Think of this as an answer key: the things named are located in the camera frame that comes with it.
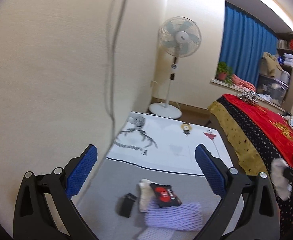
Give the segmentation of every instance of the black and red package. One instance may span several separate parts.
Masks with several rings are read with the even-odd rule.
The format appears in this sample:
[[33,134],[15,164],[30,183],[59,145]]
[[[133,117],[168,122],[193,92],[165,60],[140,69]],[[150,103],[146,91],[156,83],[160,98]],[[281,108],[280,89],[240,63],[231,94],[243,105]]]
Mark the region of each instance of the black and red package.
[[153,189],[159,207],[177,207],[182,204],[181,200],[174,194],[171,185],[150,184]]

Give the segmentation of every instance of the blue curtain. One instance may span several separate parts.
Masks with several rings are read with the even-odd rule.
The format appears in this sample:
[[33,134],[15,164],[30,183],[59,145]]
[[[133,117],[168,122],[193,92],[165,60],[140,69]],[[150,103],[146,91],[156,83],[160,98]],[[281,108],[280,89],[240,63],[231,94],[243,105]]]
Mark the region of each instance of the blue curtain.
[[257,85],[259,61],[264,51],[276,54],[277,38],[259,20],[226,4],[220,60],[239,78]]

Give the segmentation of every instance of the silver screw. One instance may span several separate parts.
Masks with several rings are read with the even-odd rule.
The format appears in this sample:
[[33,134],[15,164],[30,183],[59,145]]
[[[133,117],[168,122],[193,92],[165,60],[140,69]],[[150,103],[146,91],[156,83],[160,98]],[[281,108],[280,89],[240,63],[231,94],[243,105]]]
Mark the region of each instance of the silver screw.
[[238,170],[236,168],[230,168],[231,174],[238,174]]
[[62,171],[63,171],[62,168],[55,168],[55,169],[54,169],[54,173],[55,173],[55,174],[61,174]]
[[24,176],[26,178],[30,178],[32,176],[32,172],[31,171],[28,171]]
[[267,178],[267,174],[265,172],[261,172],[260,173],[260,176],[263,178],[263,179],[266,179]]

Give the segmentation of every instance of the fan blade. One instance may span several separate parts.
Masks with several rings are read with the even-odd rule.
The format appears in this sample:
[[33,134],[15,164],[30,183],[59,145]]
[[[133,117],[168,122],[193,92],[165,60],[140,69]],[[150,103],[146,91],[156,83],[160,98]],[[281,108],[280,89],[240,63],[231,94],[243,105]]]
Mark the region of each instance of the fan blade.
[[174,29],[172,22],[167,23],[166,29],[174,37],[176,30]]
[[192,26],[192,23],[190,23],[188,21],[184,21],[184,23],[180,26],[179,31],[185,32],[191,26]]
[[198,44],[198,42],[199,42],[198,36],[191,34],[191,33],[188,33],[188,35],[189,35],[191,41],[193,41],[195,44]]
[[163,41],[162,45],[166,48],[175,48],[177,46],[176,41]]
[[181,45],[180,55],[185,55],[188,53],[189,43],[184,43]]

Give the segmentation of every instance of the fan head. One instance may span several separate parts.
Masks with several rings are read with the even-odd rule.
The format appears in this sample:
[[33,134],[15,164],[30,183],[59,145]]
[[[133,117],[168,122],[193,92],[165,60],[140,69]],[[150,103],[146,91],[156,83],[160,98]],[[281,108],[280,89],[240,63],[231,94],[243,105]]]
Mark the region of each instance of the fan head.
[[159,41],[170,55],[187,57],[199,48],[201,32],[197,24],[190,19],[173,17],[161,26]]

